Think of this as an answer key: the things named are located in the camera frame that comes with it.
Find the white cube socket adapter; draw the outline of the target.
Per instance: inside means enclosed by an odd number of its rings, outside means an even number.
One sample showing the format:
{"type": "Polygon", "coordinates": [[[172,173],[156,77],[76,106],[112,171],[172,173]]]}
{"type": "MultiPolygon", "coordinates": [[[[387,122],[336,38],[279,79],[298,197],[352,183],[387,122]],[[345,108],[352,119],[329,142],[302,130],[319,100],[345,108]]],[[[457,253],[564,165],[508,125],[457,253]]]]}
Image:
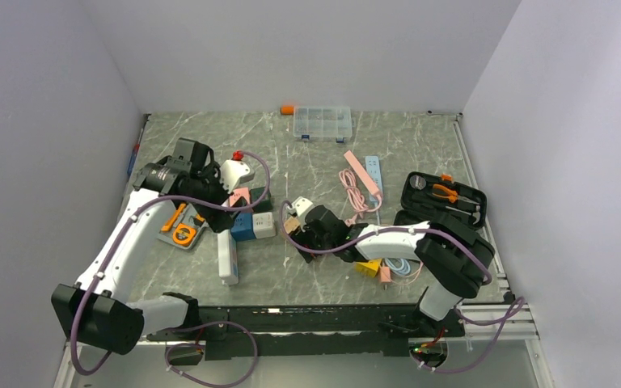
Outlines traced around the white cube socket adapter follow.
{"type": "Polygon", "coordinates": [[[272,212],[254,213],[252,230],[256,239],[272,238],[277,235],[277,228],[272,212]]]}

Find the yellow cube socket adapter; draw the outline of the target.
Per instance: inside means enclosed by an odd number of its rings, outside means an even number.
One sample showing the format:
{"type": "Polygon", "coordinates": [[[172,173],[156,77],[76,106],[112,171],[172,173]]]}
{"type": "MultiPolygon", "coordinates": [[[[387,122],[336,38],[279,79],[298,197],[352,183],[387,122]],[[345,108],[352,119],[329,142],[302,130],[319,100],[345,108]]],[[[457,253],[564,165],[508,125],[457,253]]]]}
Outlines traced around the yellow cube socket adapter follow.
{"type": "Polygon", "coordinates": [[[381,264],[381,259],[372,259],[366,262],[356,262],[354,269],[362,275],[375,278],[379,273],[381,264]]]}

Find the pink cube socket adapter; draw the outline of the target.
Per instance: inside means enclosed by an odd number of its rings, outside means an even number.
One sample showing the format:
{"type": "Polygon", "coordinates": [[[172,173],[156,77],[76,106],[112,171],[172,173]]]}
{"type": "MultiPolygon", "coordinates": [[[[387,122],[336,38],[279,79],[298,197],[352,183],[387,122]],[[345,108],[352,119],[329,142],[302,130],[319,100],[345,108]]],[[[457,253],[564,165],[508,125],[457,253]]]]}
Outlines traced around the pink cube socket adapter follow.
{"type": "Polygon", "coordinates": [[[388,289],[392,283],[391,269],[389,267],[380,267],[378,271],[380,284],[384,289],[388,289]]]}

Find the blue cube socket adapter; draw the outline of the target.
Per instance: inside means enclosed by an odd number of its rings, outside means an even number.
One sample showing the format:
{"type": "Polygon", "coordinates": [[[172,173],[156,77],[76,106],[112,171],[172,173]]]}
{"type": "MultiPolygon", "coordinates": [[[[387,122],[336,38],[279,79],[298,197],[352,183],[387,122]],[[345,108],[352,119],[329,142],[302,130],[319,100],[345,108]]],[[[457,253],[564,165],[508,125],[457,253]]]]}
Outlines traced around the blue cube socket adapter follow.
{"type": "Polygon", "coordinates": [[[253,230],[253,214],[240,213],[234,220],[230,234],[237,243],[256,239],[253,230]]]}

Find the pink power strip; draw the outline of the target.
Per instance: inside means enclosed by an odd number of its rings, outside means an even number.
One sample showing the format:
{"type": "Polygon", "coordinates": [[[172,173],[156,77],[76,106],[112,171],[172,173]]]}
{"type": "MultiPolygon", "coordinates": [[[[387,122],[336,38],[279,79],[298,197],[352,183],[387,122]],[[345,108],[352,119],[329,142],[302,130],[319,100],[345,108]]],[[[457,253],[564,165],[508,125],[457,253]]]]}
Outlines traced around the pink power strip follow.
{"type": "Polygon", "coordinates": [[[375,186],[374,181],[369,177],[366,168],[358,161],[357,157],[351,150],[347,150],[344,153],[344,158],[350,165],[351,169],[356,174],[357,178],[363,183],[368,190],[369,194],[378,195],[378,188],[375,186]]]}

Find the light blue power strip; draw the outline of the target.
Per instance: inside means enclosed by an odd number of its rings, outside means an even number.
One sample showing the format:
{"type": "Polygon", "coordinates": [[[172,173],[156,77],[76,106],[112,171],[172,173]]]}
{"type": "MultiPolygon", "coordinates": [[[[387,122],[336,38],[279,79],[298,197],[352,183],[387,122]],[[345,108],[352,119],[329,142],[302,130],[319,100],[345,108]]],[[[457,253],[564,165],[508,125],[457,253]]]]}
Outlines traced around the light blue power strip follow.
{"type": "Polygon", "coordinates": [[[376,155],[365,156],[365,168],[369,177],[374,181],[375,186],[378,188],[378,195],[370,194],[370,201],[377,204],[381,198],[382,193],[382,174],[380,168],[379,157],[376,155]]]}

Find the white power strip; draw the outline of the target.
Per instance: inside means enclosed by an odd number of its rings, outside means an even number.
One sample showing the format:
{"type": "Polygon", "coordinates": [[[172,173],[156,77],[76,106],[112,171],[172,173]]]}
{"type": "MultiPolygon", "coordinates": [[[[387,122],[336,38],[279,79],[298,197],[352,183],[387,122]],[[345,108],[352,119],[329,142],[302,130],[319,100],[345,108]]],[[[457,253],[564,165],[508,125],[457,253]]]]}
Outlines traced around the white power strip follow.
{"type": "Polygon", "coordinates": [[[239,266],[235,240],[229,230],[218,234],[218,275],[224,285],[239,282],[239,266]]]}

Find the green cube socket adapter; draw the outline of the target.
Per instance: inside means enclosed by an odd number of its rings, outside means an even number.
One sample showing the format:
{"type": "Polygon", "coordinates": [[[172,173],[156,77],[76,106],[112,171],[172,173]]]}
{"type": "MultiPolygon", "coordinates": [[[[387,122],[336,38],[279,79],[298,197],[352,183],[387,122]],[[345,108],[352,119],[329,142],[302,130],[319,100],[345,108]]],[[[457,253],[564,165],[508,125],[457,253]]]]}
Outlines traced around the green cube socket adapter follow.
{"type": "Polygon", "coordinates": [[[257,203],[257,206],[252,208],[253,213],[268,213],[273,211],[272,196],[270,192],[265,191],[265,187],[251,188],[249,194],[251,201],[257,203]]]}

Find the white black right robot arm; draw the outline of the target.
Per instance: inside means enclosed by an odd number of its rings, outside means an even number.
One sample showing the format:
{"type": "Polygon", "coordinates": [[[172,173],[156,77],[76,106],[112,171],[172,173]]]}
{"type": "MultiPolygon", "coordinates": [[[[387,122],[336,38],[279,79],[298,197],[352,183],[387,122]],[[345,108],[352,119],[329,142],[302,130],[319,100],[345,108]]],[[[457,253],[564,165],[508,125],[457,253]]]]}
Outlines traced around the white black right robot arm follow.
{"type": "Polygon", "coordinates": [[[448,313],[462,300],[477,297],[493,277],[489,271],[495,250],[473,229],[447,214],[411,225],[347,225],[323,205],[287,204],[302,239],[291,239],[308,255],[335,255],[346,263],[402,258],[422,264],[435,281],[418,301],[413,324],[422,335],[441,329],[448,313]]]}

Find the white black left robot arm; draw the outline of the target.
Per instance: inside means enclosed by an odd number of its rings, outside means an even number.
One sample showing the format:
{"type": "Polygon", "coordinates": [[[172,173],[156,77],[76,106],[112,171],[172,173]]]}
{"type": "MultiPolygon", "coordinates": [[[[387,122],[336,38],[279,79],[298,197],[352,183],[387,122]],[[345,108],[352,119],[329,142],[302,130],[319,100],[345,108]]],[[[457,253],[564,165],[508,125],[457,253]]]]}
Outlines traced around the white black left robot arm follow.
{"type": "Polygon", "coordinates": [[[135,276],[179,201],[198,199],[196,211],[213,231],[222,232],[234,223],[234,214],[222,207],[254,174],[241,160],[216,162],[210,147],[186,138],[171,155],[146,164],[101,252],[72,285],[53,291],[52,305],[68,340],[125,355],[141,337],[160,331],[192,338],[201,325],[197,299],[165,292],[131,303],[135,276]]]}

